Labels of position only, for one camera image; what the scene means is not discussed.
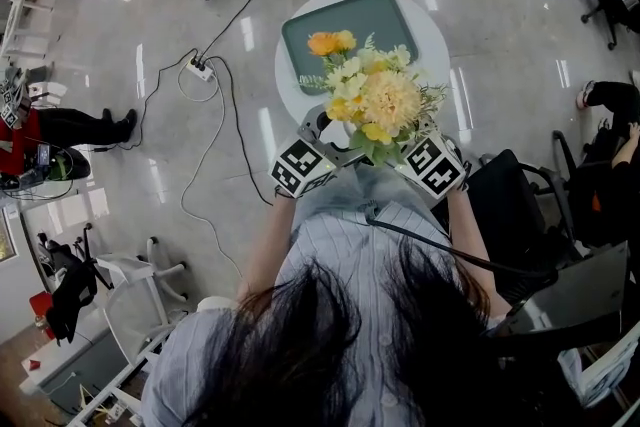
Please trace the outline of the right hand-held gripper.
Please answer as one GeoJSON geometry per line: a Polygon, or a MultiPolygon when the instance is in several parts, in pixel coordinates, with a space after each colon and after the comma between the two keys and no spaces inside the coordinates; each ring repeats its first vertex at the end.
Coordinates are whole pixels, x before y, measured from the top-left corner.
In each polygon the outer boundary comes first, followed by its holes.
{"type": "Polygon", "coordinates": [[[435,200],[463,184],[467,168],[430,114],[416,122],[416,142],[402,152],[401,175],[435,200]]]}

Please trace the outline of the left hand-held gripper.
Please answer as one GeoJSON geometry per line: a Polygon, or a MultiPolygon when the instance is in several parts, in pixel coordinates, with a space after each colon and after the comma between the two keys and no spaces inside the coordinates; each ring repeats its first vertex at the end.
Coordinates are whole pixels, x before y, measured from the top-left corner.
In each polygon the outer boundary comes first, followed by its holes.
{"type": "Polygon", "coordinates": [[[296,133],[276,150],[269,175],[293,198],[327,183],[337,168],[346,168],[366,158],[361,148],[340,148],[320,140],[331,124],[324,108],[312,108],[296,133]]]}

